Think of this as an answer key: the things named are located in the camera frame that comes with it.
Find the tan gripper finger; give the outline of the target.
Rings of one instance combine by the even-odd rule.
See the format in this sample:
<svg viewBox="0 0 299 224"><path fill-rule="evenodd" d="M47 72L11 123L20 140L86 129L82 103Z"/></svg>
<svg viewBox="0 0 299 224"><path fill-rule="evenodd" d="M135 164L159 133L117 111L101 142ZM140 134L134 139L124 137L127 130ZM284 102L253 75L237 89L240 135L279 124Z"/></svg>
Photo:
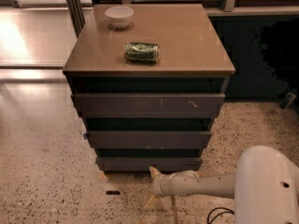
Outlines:
<svg viewBox="0 0 299 224"><path fill-rule="evenodd" d="M151 177L155 177L155 176L161 174L161 172L160 172L157 168L155 168L155 167L153 167L153 166L150 166L150 167L149 167L149 171L150 171L150 176L151 176Z"/></svg>
<svg viewBox="0 0 299 224"><path fill-rule="evenodd" d="M161 210L164 209L164 204L159 196L151 194L144 208L146 210Z"/></svg>

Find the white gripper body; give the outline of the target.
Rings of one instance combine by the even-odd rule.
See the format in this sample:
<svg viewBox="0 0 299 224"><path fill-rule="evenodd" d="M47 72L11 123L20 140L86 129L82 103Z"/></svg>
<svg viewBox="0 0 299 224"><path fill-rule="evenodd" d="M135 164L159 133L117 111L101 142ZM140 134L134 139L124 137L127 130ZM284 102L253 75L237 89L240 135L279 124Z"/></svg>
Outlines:
<svg viewBox="0 0 299 224"><path fill-rule="evenodd" d="M199 175L192 170L176 172L170 175L157 174L153 177L152 193L158 197L193 195L191 183L198 179Z"/></svg>

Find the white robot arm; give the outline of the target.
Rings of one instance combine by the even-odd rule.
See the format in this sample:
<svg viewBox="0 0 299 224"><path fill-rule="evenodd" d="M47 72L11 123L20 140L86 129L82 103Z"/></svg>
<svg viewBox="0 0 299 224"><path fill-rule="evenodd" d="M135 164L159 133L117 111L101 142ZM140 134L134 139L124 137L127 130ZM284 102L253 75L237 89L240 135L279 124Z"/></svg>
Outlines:
<svg viewBox="0 0 299 224"><path fill-rule="evenodd" d="M233 174L201 178L194 171L170 175L150 167L152 209L161 197L196 194L235 201L235 224L299 224L299 167L267 146L246 149Z"/></svg>

